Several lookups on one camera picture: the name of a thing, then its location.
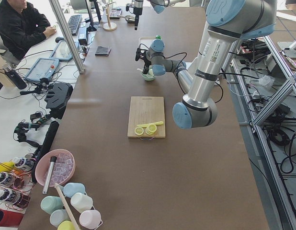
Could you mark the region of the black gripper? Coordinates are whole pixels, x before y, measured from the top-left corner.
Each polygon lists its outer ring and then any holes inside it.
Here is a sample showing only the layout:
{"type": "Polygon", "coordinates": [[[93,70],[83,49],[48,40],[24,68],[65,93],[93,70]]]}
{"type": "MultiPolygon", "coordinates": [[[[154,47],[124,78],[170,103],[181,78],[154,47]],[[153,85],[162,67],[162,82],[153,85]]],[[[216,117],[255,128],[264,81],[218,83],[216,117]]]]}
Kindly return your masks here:
{"type": "Polygon", "coordinates": [[[126,4],[126,11],[133,9],[133,14],[135,15],[135,30],[137,30],[139,23],[139,16],[142,15],[143,11],[143,0],[132,0],[131,3],[126,4]]]}
{"type": "Polygon", "coordinates": [[[148,74],[149,67],[151,66],[151,59],[148,52],[150,51],[150,47],[144,44],[139,44],[136,50],[135,61],[139,61],[140,59],[144,61],[143,74],[148,74]]]}

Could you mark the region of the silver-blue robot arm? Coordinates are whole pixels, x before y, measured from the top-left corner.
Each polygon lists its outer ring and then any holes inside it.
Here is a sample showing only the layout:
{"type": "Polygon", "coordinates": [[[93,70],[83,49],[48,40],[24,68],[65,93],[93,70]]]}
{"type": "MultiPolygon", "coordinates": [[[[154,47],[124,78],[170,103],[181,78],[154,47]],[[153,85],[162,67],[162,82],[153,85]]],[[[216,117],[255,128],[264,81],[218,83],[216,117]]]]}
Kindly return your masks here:
{"type": "Polygon", "coordinates": [[[145,62],[143,74],[155,76],[172,72],[186,94],[173,106],[172,116],[181,129],[211,125],[217,117],[211,90],[221,72],[232,44],[240,39],[270,35],[275,28],[275,0],[212,0],[206,9],[206,22],[190,74],[181,60],[164,57],[162,39],[154,39],[147,50],[138,48],[136,60],[145,62]]]}
{"type": "MultiPolygon", "coordinates": [[[[165,8],[173,6],[176,3],[184,2],[183,0],[149,0],[153,10],[160,14],[165,8]]],[[[131,3],[127,3],[125,10],[135,15],[134,29],[138,29],[139,17],[143,13],[143,0],[132,0],[131,3]]]]}

